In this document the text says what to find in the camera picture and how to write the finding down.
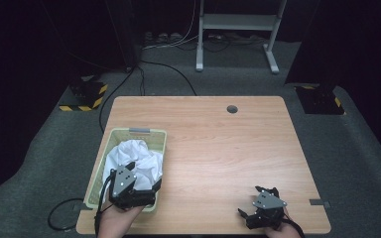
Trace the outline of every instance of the black cable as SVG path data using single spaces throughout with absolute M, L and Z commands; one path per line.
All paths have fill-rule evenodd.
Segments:
M 219 53 L 221 51 L 224 51 L 225 49 L 227 49 L 228 47 L 231 46 L 231 41 L 228 39 L 228 38 L 225 38 L 227 40 L 227 45 L 225 45 L 224 48 L 222 49 L 219 49 L 219 50 L 210 50 L 209 48 L 207 47 L 203 47 L 204 50 L 208 51 L 208 52 L 211 52 L 211 53 Z
M 55 226 L 55 225 L 52 223 L 52 215 L 54 214 L 54 212 L 55 212 L 60 206 L 64 205 L 64 204 L 67 203 L 67 202 L 74 201 L 74 200 L 83 201 L 83 198 L 71 198 L 71 199 L 65 200 L 65 201 L 63 201 L 63 202 L 60 202 L 58 205 L 56 205 L 56 206 L 51 210 L 51 212 L 50 212 L 49 215 L 48 215 L 48 225 L 49 225 L 49 227 L 51 227 L 52 229 L 57 230 L 57 231 L 67 231 L 67 230 L 70 230 L 70 229 L 75 228 L 75 226 L 76 226 L 76 222 L 75 222 L 75 224 L 73 224 L 73 225 L 71 225 L 71 226 L 64 226 L 64 227 L 57 227 L 57 226 Z
M 282 222 L 292 225 L 297 230 L 300 237 L 305 238 L 305 233 L 303 232 L 302 227 L 300 227 L 300 225 L 298 223 L 296 223 L 290 219 L 283 219 Z
M 188 78 L 183 74 L 181 73 L 179 70 L 177 70 L 176 68 L 170 66 L 170 65 L 167 65 L 167 64 L 163 64 L 163 63 L 159 63 L 159 62 L 151 62 L 151 61 L 145 61 L 145 60 L 142 60 L 141 59 L 141 62 L 144 62 L 144 63 L 149 63 L 149 64 L 155 64 L 155 65 L 161 65 L 161 66 L 165 66 L 165 67 L 168 67 L 168 68 L 171 68 L 172 70 L 178 72 L 187 82 L 188 82 L 188 85 L 190 86 L 190 89 L 192 90 L 193 92 L 193 95 L 197 96 L 196 95 L 196 92 L 194 91 L 193 89 L 193 86 L 191 85 L 191 82 L 188 80 Z
M 260 39 L 254 39 L 254 40 L 251 40 L 251 39 L 236 39 L 236 40 L 230 40 L 227 36 L 223 36 L 226 40 L 226 43 L 228 44 L 229 47 L 239 47 L 239 46 L 250 46 L 250 45 L 255 45 L 255 44 L 262 44 L 265 42 L 265 39 L 263 38 L 260 38 Z M 209 40 L 210 43 L 213 43 L 213 44 L 223 44 L 225 41 L 223 39 L 215 39 L 215 40 L 212 40 L 210 39 Z
M 104 198 L 104 193 L 106 192 L 106 187 L 107 185 L 111 182 L 113 179 L 115 173 L 113 171 L 110 172 L 110 175 L 107 177 L 106 181 L 103 184 L 103 187 L 101 188 L 100 192 L 100 200 L 98 201 L 98 208 L 97 212 L 95 213 L 94 216 L 94 232 L 95 235 L 98 237 L 98 230 L 100 229 L 100 220 L 101 220 L 101 215 L 105 210 L 107 210 L 109 207 L 111 207 L 113 204 L 105 208 L 104 210 L 101 210 L 101 206 L 103 205 L 103 198 Z
M 113 16 L 111 14 L 110 7 L 109 7 L 109 4 L 107 3 L 107 0 L 104 1 L 104 4 L 106 5 L 106 9 L 107 9 L 107 12 L 108 12 L 109 17 L 110 17 L 110 22 L 111 22 L 112 27 L 113 27 L 114 35 L 116 36 L 117 46 L 119 47 L 120 52 L 123 52 L 122 44 L 120 42 L 119 33 L 117 32 L 117 27 L 116 27 L 116 24 L 114 23 Z M 125 62 L 127 61 L 125 59 L 125 57 L 123 56 L 123 54 L 121 54 L 121 57 L 123 57 L 123 61 L 125 61 Z
M 43 2 L 43 0 L 41 0 L 40 3 L 42 4 L 42 7 L 43 7 L 43 9 L 44 9 L 45 12 L 46 12 L 46 15 L 47 15 L 49 21 L 51 22 L 52 27 L 54 28 L 56 34 L 58 35 L 58 38 L 60 39 L 61 44 L 62 44 L 62 46 L 63 46 L 63 49 L 64 49 L 70 56 L 72 56 L 72 57 L 74 57 L 74 58 L 76 58 L 76 59 L 78 59 L 78 60 L 84 61 L 84 62 L 86 62 L 86 63 L 88 63 L 88 64 L 91 64 L 91 65 L 93 65 L 93 66 L 96 66 L 96 67 L 101 67 L 101 68 L 103 68 L 103 69 L 107 69 L 107 70 L 116 70 L 116 69 L 114 69 L 114 68 L 110 68 L 110 67 L 102 66 L 102 65 L 99 65 L 99 64 L 97 64 L 97 63 L 88 61 L 88 60 L 83 59 L 83 58 L 81 58 L 81 57 L 75 55 L 74 53 L 70 52 L 70 51 L 67 49 L 67 46 L 66 46 L 66 44 L 64 43 L 64 39 L 62 38 L 61 33 L 58 31 L 58 28 L 57 28 L 57 26 L 55 25 L 54 20 L 52 19 L 51 14 L 49 13 L 48 8 L 46 7 L 45 3 Z
M 134 72 L 135 70 L 135 67 L 132 68 L 132 70 L 129 72 L 129 74 L 125 77 L 125 79 L 123 79 L 123 81 L 107 96 L 106 100 L 104 100 L 103 104 L 101 105 L 101 108 L 100 108 L 100 114 L 98 116 L 98 122 L 100 124 L 100 129 L 101 129 L 101 132 L 104 133 L 104 128 L 103 128 L 103 125 L 101 124 L 101 114 L 103 112 L 103 108 L 104 108 L 104 105 L 106 104 L 107 100 L 113 95 L 113 93 L 119 89 L 119 87 L 121 87 L 123 85 L 123 83 L 126 82 L 126 80 L 128 80 L 128 78 L 132 75 L 132 73 Z
M 141 96 L 145 96 L 145 76 L 144 76 L 144 69 L 142 69 L 140 66 L 138 66 L 138 69 L 141 71 L 141 84 L 139 86 L 139 91 L 141 93 Z
M 178 48 L 178 49 L 180 49 L 180 50 L 182 50 L 182 51 L 190 52 L 190 51 L 194 51 L 194 50 L 196 50 L 197 46 L 195 46 L 194 48 L 191 48 L 191 49 L 185 49 L 185 48 L 181 48 L 181 47 L 179 47 L 179 46 L 176 46 L 176 48 Z

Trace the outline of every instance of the table top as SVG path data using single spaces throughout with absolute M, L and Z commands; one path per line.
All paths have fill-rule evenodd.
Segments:
M 237 112 L 228 112 L 230 105 Z M 323 206 L 310 203 L 320 197 L 281 97 L 117 97 L 90 181 L 116 127 L 167 132 L 157 208 L 141 213 L 128 234 L 262 233 L 249 230 L 237 211 L 256 210 L 256 185 L 276 187 L 306 234 L 330 231 Z M 82 210 L 76 230 L 93 234 L 94 215 Z

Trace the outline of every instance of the black equipment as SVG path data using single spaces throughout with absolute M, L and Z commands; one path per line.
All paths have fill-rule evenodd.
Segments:
M 136 190 L 134 184 L 136 176 L 131 172 L 135 168 L 135 163 L 129 165 L 118 166 L 117 171 L 112 171 L 114 174 L 109 187 L 109 200 L 115 206 L 126 209 L 135 206 L 154 205 L 156 202 L 156 192 L 162 185 L 162 180 L 159 179 L 149 190 Z
M 281 223 L 288 223 L 296 228 L 302 238 L 305 234 L 302 228 L 290 219 L 284 212 L 284 207 L 287 202 L 280 199 L 277 189 L 267 189 L 261 186 L 255 186 L 256 190 L 260 192 L 253 205 L 257 207 L 253 215 L 248 215 L 246 212 L 237 208 L 240 215 L 246 220 L 246 226 L 249 229 L 272 227 L 277 230 Z

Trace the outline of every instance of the metal stand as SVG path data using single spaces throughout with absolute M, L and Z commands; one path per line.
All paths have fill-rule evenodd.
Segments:
M 196 71 L 203 71 L 203 41 L 202 33 L 204 29 L 218 30 L 254 30 L 254 31 L 271 31 L 271 37 L 268 44 L 265 44 L 264 51 L 268 59 L 271 71 L 279 73 L 277 63 L 272 48 L 275 38 L 280 27 L 283 12 L 286 7 L 287 0 L 281 0 L 280 8 L 277 15 L 235 15 L 235 14 L 204 14 L 204 0 L 200 0 L 199 10 L 199 29 L 196 49 Z

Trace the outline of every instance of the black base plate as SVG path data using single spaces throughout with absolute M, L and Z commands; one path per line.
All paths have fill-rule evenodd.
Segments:
M 71 86 L 61 97 L 59 106 L 63 111 L 88 111 L 98 108 L 106 90 L 102 82 L 85 82 L 81 89 L 73 89 Z
M 342 115 L 339 99 L 332 92 L 323 93 L 316 87 L 295 87 L 306 114 Z

